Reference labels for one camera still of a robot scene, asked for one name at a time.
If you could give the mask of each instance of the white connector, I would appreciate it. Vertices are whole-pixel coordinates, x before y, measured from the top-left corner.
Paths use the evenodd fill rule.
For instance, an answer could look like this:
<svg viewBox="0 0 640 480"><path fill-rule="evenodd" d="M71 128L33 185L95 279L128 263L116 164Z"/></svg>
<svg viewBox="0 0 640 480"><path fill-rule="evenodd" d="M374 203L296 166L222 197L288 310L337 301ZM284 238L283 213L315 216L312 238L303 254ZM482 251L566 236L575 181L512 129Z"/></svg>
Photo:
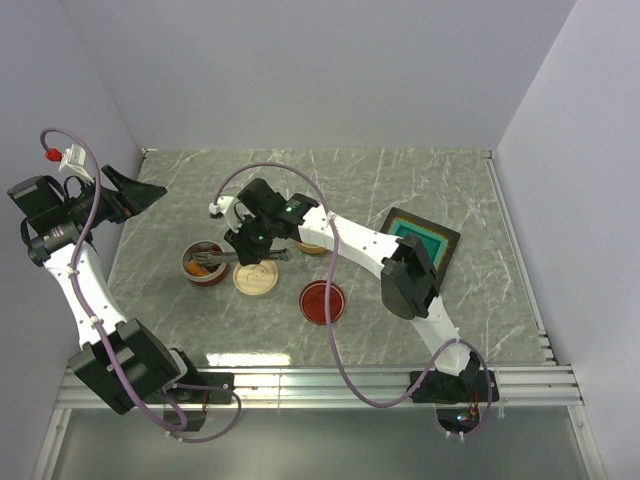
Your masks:
<svg viewBox="0 0 640 480"><path fill-rule="evenodd" d="M64 155L62 156L62 160L60 161L60 167L58 167L58 171L65 176L77 175L83 180L92 183L93 177L89 175L89 173L84 168L84 161L86 156L87 152L84 151L84 148L82 148L80 145L72 143L71 147L67 148L64 151Z"/></svg>

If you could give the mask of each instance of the container with food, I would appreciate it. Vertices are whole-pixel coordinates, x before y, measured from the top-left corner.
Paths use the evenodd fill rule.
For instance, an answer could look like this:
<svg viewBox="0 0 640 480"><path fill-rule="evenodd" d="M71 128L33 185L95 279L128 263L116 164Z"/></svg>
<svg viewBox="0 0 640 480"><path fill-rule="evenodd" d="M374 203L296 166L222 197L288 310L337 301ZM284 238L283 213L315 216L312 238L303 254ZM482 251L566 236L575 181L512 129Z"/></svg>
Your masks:
<svg viewBox="0 0 640 480"><path fill-rule="evenodd" d="M221 252L222 248L214 242L201 241L191 245L182 255L182 272L194 285L209 287L220 283L229 273L229 264L202 266L193 260L194 253Z"/></svg>
<svg viewBox="0 0 640 480"><path fill-rule="evenodd" d="M293 241L295 243L298 250L306 253L307 255L322 255L327 253L327 249L324 247L319 247L318 245L311 245L310 243L300 243Z"/></svg>
<svg viewBox="0 0 640 480"><path fill-rule="evenodd" d="M302 289L298 304L304 317L315 325L326 325L324 313L324 292L327 282L325 280L316 280ZM335 283L331 284L331 292L329 294L329 310L331 312L331 323L336 323L347 303L346 297L342 289Z"/></svg>

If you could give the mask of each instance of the marble floor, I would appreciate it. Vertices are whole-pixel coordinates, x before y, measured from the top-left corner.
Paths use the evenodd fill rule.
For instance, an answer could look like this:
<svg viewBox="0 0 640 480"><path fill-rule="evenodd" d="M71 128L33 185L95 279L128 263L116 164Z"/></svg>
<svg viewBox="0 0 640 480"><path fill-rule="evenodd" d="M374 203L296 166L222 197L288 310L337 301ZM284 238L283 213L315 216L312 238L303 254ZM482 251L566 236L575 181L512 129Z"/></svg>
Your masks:
<svg viewBox="0 0 640 480"><path fill-rule="evenodd" d="M231 275L199 288L181 272L182 253L191 243L222 242L225 224L208 213L220 181L259 161L303 169L334 211L370 228L379 229L396 206L460 232L442 296L461 336L493 364L544 361L486 160L473 149L148 152L139 179L169 193L127 222L109 283L122 310L166 345L185 350L198 366L333 365L326 328L307 322L298 308L302 287L326 276L328 257L277 242L290 246L294 259L279 263L278 285L261 298L239 292ZM301 179L265 167L237 177L225 193L237 193L257 176L285 196L310 194ZM335 328L346 364L428 360L413 326L383 307L379 281L370 273L342 260L335 282L348 298Z"/></svg>

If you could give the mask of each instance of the red connector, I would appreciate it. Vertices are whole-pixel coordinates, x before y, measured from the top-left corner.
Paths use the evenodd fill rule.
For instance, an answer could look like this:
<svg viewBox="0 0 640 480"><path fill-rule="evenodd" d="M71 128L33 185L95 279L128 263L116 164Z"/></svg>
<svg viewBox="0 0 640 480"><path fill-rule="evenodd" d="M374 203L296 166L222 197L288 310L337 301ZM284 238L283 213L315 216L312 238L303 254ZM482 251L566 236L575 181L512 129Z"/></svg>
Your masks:
<svg viewBox="0 0 640 480"><path fill-rule="evenodd" d="M50 148L44 154L47 157L47 160L50 162L61 162L62 161L62 153L57 148Z"/></svg>

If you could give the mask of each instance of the white wall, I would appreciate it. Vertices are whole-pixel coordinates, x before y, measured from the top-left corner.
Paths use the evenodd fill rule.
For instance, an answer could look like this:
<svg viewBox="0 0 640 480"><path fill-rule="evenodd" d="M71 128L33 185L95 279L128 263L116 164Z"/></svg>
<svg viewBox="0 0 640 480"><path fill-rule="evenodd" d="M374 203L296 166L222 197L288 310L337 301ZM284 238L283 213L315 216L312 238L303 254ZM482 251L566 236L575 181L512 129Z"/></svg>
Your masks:
<svg viewBox="0 0 640 480"><path fill-rule="evenodd" d="M611 479L640 477L640 3L579 0L497 150Z"/></svg>
<svg viewBox="0 0 640 480"><path fill-rule="evenodd" d="M61 0L138 144L495 148L575 0Z"/></svg>
<svg viewBox="0 0 640 480"><path fill-rule="evenodd" d="M136 144L58 3L2 2L0 65L2 191L55 171L38 140L51 125L77 132L100 161L135 172ZM68 145L53 135L51 142ZM18 230L22 215L8 196L0 199L0 215L0 476L21 480L31 476L62 372L78 348L77 331L54 280L27 258ZM106 225L96 231L106 266L119 234Z"/></svg>

